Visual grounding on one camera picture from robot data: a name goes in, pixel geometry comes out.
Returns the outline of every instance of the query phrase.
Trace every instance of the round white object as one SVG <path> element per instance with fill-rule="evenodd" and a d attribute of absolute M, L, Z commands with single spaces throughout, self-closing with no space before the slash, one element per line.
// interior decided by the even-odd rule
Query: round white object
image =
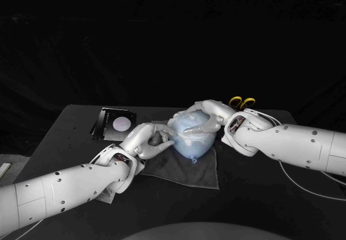
<path fill-rule="evenodd" d="M 112 127 L 117 131 L 124 132 L 131 127 L 131 121 L 120 116 L 112 122 Z"/>

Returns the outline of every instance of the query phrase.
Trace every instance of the gray cloth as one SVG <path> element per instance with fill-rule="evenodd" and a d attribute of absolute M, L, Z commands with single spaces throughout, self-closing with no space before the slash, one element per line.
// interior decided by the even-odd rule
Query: gray cloth
<path fill-rule="evenodd" d="M 154 124 L 167 124 L 167 122 L 153 121 Z M 171 146 L 146 161 L 146 167 L 140 174 L 158 177 L 189 187 L 219 190 L 216 166 L 213 147 L 193 163 Z"/>

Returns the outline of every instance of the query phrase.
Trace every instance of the black table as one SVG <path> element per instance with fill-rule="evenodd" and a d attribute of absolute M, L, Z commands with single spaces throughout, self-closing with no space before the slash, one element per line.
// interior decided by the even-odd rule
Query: black table
<path fill-rule="evenodd" d="M 92 140 L 89 134 L 102 107 L 135 112 L 137 124 L 167 120 L 184 110 L 66 106 L 16 183 L 89 163 L 112 143 Z M 262 112 L 274 117 L 290 115 L 281 110 Z M 115 195 L 112 204 L 96 200 L 85 203 L 45 219 L 22 239 L 120 240 L 146 229 L 183 222 L 232 223 L 291 239 L 344 239 L 346 202 L 304 192 L 284 175 L 278 162 L 261 152 L 254 157 L 241 155 L 219 137 L 213 147 L 219 190 L 187 187 L 157 177 L 137 175 L 125 192 Z M 307 189 L 331 197 L 344 197 L 337 184 L 320 172 L 284 166 Z M 14 239 L 32 226 L 17 230 L 6 239 Z"/>

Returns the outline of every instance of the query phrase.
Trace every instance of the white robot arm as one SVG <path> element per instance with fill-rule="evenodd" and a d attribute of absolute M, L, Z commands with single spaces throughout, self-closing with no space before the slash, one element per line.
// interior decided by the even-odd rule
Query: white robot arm
<path fill-rule="evenodd" d="M 225 126 L 222 142 L 245 156 L 258 150 L 274 160 L 298 167 L 346 176 L 346 134 L 293 124 L 274 126 L 259 112 L 236 112 L 222 102 L 205 100 L 179 113 L 202 110 L 209 121 L 184 134 L 210 133 Z"/>
<path fill-rule="evenodd" d="M 148 145 L 156 132 L 158 146 Z M 122 193 L 144 168 L 137 161 L 153 158 L 169 146 L 174 131 L 163 124 L 143 123 L 117 147 L 111 144 L 88 164 L 59 170 L 0 188 L 0 237 L 39 220 L 94 200 L 105 188 Z"/>

